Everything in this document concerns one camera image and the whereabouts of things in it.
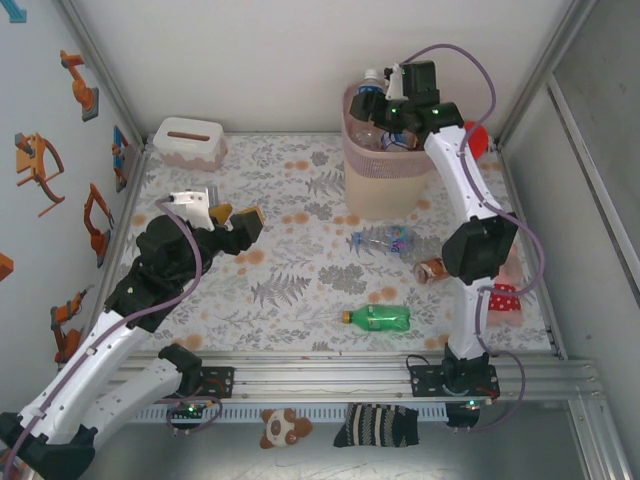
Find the clear plastic bottle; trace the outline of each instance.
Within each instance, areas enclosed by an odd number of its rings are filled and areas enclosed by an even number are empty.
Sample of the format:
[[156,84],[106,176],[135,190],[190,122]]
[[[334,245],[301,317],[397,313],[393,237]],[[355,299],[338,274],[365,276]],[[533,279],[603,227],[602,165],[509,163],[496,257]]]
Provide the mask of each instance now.
[[[380,91],[384,93],[384,84],[380,81],[378,72],[373,69],[369,69],[364,74],[364,81],[358,85],[356,94],[365,92],[367,90]],[[373,125],[373,122],[363,122],[361,120],[353,119],[351,129],[351,136],[353,141],[363,148],[369,150],[380,150],[382,147],[381,139],[383,130]]]
[[381,252],[404,253],[413,249],[415,234],[407,227],[376,228],[370,232],[356,232],[351,236],[353,245],[363,245]]
[[387,152],[409,152],[415,148],[416,136],[405,130],[402,133],[382,134],[382,149]]
[[353,323],[370,332],[406,332],[411,328],[410,316],[409,309],[401,305],[367,305],[353,312],[344,312],[342,323]]

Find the red object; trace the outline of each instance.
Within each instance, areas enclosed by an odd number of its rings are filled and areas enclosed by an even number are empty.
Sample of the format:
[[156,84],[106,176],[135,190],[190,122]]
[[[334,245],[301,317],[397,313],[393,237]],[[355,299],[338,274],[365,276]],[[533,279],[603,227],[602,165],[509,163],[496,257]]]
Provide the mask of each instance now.
[[[513,285],[505,285],[503,283],[496,283],[495,288],[502,290],[503,292],[515,292],[516,287]],[[497,312],[508,312],[510,310],[522,310],[520,300],[518,297],[508,297],[506,295],[500,295],[492,293],[489,298],[489,310],[495,310]]]
[[[468,132],[473,128],[476,122],[464,122],[464,129]],[[480,125],[471,138],[469,139],[469,148],[471,149],[471,154],[475,160],[478,160],[484,152],[489,148],[489,134],[485,130],[485,128]]]

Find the white wall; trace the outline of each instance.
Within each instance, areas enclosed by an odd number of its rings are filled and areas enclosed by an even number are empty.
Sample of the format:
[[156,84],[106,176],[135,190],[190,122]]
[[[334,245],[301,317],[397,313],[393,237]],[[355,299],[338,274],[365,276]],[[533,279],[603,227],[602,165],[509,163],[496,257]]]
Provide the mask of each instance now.
[[[336,131],[344,87],[436,42],[495,79],[496,133],[569,0],[76,0],[123,92],[155,131],[171,115],[228,131]],[[453,52],[434,54],[445,99],[477,118],[488,93]]]
[[541,90],[505,147],[571,358],[594,358],[632,470],[640,475],[640,310],[562,124]]
[[[82,312],[69,326],[88,323],[102,279],[96,254],[83,223],[83,206],[93,182],[118,221],[127,190],[116,194],[111,157],[113,126],[118,119],[104,91],[99,115],[84,123],[71,91],[72,78],[60,64],[60,50],[78,53],[53,2],[20,0],[27,23],[10,24],[0,9],[0,253],[11,258],[15,271],[0,281],[0,411],[15,411],[53,378],[56,345],[50,330],[50,309],[64,305],[88,284]],[[79,67],[89,86],[91,72]],[[14,134],[35,132],[56,148],[65,172],[51,180],[54,193],[65,200],[38,218],[50,204],[31,181],[16,173]],[[45,155],[47,173],[53,160]],[[94,225],[108,225],[94,206]]]

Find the pink basket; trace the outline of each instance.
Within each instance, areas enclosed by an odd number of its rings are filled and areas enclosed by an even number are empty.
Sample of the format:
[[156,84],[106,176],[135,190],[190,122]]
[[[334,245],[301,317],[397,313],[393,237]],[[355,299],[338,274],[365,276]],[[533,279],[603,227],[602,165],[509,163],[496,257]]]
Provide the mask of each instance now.
[[367,178],[411,178],[424,175],[435,165],[424,151],[374,152],[351,139],[354,118],[349,115],[357,84],[351,85],[342,98],[342,143],[344,155],[358,175]]

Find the white bottle cap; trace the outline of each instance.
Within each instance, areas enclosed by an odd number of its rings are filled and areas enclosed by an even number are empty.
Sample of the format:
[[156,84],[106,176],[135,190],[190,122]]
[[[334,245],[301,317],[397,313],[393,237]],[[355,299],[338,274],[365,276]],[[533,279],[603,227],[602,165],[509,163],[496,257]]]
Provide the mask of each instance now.
[[378,71],[375,68],[367,69],[367,71],[364,72],[364,78],[372,79],[372,80],[379,80],[380,79],[380,77],[378,76]]

